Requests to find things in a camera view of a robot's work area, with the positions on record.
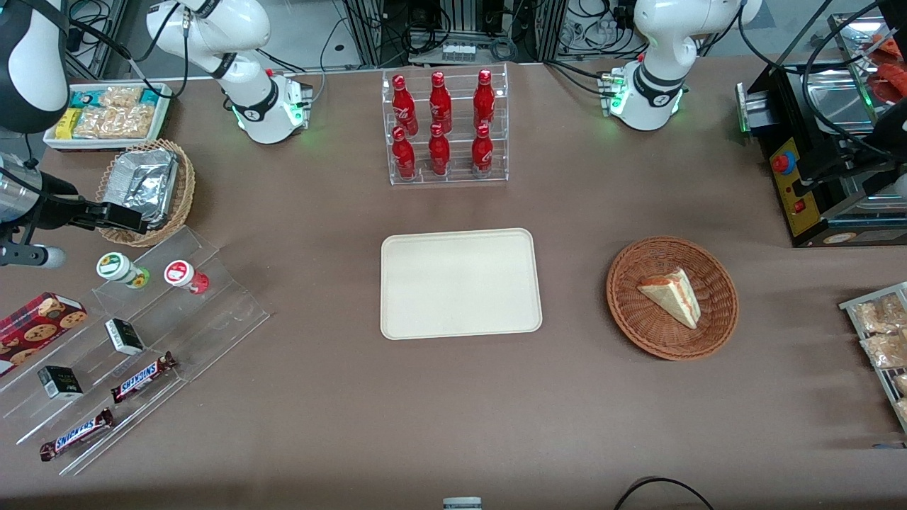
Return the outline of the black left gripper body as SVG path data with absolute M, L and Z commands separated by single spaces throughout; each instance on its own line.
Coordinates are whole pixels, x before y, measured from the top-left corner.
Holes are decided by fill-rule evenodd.
M 865 187 L 884 187 L 896 180 L 895 148 L 895 135 L 823 136 L 806 150 L 806 168 L 829 171 L 826 183 L 868 174 Z

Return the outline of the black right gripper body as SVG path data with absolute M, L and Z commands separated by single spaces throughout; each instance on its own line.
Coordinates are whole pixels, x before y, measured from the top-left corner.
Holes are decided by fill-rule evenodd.
M 87 230 L 106 227 L 105 206 L 85 199 L 68 181 L 49 174 L 41 174 L 41 178 L 41 188 L 46 196 L 40 195 L 33 207 L 32 226 L 40 230 L 64 226 Z

